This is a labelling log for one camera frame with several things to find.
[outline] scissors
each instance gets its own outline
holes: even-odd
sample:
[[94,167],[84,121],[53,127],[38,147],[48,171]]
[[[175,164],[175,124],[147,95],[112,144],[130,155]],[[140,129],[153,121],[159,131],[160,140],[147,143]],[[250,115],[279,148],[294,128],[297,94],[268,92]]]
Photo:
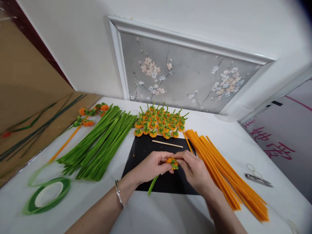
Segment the scissors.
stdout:
[[[246,166],[247,166],[248,170],[252,171],[252,173],[253,173],[253,175],[246,173],[245,176],[246,176],[247,179],[252,180],[252,181],[254,181],[256,183],[268,186],[268,187],[273,187],[270,182],[268,182],[268,181],[266,181],[265,179],[262,178],[262,175],[259,172],[257,172],[251,164],[248,163],[248,164],[246,164]],[[255,173],[258,173],[261,178],[257,177],[255,175]]]
[[252,181],[254,181],[256,183],[259,183],[259,184],[262,184],[262,185],[265,185],[265,186],[268,186],[268,187],[273,187],[271,185],[271,183],[266,181],[265,179],[261,179],[259,177],[256,177],[254,175],[247,174],[247,173],[245,174],[245,176],[246,176],[247,179],[252,180]]

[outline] chinese character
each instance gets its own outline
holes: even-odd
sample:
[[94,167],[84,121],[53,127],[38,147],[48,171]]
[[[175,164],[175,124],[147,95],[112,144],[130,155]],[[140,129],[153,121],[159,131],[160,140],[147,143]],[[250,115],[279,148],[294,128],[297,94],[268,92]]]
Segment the chinese character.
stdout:
[[291,156],[289,156],[290,152],[295,152],[294,150],[288,148],[286,145],[282,144],[279,142],[279,146],[275,145],[275,144],[269,144],[267,145],[267,147],[270,146],[275,146],[276,148],[272,148],[272,149],[268,149],[268,150],[264,150],[264,152],[269,156],[269,158],[273,157],[278,157],[281,156],[283,158],[286,158],[288,160],[292,160]]
[[269,136],[271,136],[272,134],[267,134],[267,133],[262,133],[263,131],[261,129],[263,129],[264,127],[262,128],[258,128],[258,129],[253,129],[253,132],[250,133],[250,135],[254,135],[254,134],[257,134],[253,139],[255,142],[257,142],[257,139],[259,140],[268,140],[269,139]]
[[249,121],[248,123],[246,123],[244,126],[245,128],[247,128],[249,125],[251,125],[252,123],[254,123],[256,121],[256,119],[253,119],[252,121]]

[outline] brown cardboard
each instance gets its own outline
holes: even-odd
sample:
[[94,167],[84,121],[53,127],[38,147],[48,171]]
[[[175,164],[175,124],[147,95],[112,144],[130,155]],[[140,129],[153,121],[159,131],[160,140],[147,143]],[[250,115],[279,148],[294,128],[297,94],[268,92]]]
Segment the brown cardboard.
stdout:
[[0,133],[72,92],[12,21],[0,22]]
[[[31,128],[12,132],[8,138],[0,136],[1,154],[50,120],[66,101],[65,106],[86,93],[73,91],[9,20],[0,21],[0,51],[0,133],[37,113],[14,129],[29,126],[40,111],[56,102]],[[90,108],[100,98],[99,95],[86,94],[52,122],[37,139],[30,141],[12,158],[13,154],[0,160],[0,187],[69,127],[79,115],[80,108]]]

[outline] white frame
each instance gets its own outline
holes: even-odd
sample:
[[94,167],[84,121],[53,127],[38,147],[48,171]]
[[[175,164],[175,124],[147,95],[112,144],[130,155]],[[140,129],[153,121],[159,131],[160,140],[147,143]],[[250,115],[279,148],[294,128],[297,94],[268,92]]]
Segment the white frame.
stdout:
[[178,32],[154,27],[144,23],[135,22],[133,20],[122,19],[116,16],[108,16],[110,20],[110,29],[113,38],[117,65],[120,80],[123,88],[123,97],[130,100],[128,92],[128,82],[124,66],[124,55],[121,44],[120,32],[130,33],[137,36],[147,37],[158,41],[168,42],[171,44],[184,46],[200,51],[210,52],[225,57],[239,59],[260,65],[258,72],[241,88],[241,90],[228,102],[228,104],[220,111],[220,114],[226,114],[230,106],[238,101],[246,89],[248,89],[277,59],[261,55],[258,53],[242,50],[232,46],[203,40],[201,38],[188,36]]

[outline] framed painting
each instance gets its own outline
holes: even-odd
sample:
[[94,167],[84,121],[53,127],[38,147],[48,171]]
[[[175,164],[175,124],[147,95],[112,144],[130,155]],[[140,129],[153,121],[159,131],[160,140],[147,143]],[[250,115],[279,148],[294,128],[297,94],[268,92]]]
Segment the framed painting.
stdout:
[[223,114],[275,61],[109,16],[124,99]]

